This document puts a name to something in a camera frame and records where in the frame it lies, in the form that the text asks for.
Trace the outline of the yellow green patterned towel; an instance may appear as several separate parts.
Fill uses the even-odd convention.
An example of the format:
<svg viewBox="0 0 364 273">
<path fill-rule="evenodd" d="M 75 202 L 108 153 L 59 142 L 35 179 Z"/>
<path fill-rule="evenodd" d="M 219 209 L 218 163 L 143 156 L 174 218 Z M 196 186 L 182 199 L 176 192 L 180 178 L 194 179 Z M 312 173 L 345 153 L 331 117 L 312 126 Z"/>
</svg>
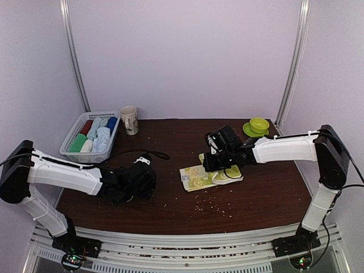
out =
<svg viewBox="0 0 364 273">
<path fill-rule="evenodd" d="M 181 182 L 187 192 L 198 191 L 226 185 L 243 180 L 243 174 L 237 166 L 222 171 L 206 172 L 203 167 L 204 155 L 199 154 L 200 165 L 182 168 L 179 170 Z"/>
</svg>

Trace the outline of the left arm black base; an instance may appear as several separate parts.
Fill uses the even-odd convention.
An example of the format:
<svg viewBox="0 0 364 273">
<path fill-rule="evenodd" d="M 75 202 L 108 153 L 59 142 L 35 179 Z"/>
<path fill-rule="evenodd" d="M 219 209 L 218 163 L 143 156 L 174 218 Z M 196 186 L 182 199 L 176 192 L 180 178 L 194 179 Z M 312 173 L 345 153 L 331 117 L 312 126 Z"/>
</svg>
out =
<svg viewBox="0 0 364 273">
<path fill-rule="evenodd" d="M 52 242 L 54 249 L 82 258 L 98 258 L 101 246 L 102 242 L 100 240 L 79 236 L 75 236 L 73 240 L 63 240 L 60 237 L 55 237 Z"/>
</svg>

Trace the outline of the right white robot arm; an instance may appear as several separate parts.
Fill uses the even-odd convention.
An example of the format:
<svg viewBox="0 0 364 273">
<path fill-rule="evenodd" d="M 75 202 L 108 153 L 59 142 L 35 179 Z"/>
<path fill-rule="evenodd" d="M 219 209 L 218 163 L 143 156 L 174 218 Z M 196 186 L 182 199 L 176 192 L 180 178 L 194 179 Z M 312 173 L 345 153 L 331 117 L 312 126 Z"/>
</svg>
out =
<svg viewBox="0 0 364 273">
<path fill-rule="evenodd" d="M 232 166 L 243 169 L 272 162 L 294 162 L 300 172 L 303 165 L 317 167 L 317 188 L 291 242 L 295 250 L 305 250 L 313 242 L 316 231 L 325 222 L 347 181 L 349 156 L 333 127 L 323 125 L 302 134 L 265 135 L 242 141 L 229 125 L 225 125 L 214 133 L 207 133 L 204 139 L 210 148 L 203 161 L 207 172 L 225 172 Z"/>
</svg>

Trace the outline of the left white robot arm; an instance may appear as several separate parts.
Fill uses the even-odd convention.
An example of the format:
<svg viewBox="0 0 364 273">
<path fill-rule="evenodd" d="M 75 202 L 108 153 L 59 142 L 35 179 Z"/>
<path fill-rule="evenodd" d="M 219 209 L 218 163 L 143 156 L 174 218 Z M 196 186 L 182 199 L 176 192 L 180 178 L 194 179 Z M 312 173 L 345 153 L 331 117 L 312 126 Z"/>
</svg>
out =
<svg viewBox="0 0 364 273">
<path fill-rule="evenodd" d="M 81 238 L 76 235 L 72 220 L 50 205 L 36 184 L 102 196 L 117 206 L 133 197 L 150 199 L 157 179 L 148 152 L 129 168 L 112 169 L 105 162 L 85 165 L 53 158 L 34 149 L 30 140 L 24 140 L 1 166 L 1 199 L 24 207 L 34 221 L 42 224 L 53 240 L 70 253 L 79 251 Z"/>
</svg>

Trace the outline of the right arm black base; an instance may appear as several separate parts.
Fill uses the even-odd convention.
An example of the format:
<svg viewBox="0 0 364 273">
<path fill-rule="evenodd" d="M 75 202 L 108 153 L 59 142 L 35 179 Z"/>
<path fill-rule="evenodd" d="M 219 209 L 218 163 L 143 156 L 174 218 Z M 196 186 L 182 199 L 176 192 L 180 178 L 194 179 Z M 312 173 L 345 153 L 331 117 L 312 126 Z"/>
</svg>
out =
<svg viewBox="0 0 364 273">
<path fill-rule="evenodd" d="M 272 241 L 272 248 L 276 257 L 303 253 L 320 246 L 321 242 L 318 237 L 308 240 L 293 235 L 289 237 L 280 237 Z"/>
</svg>

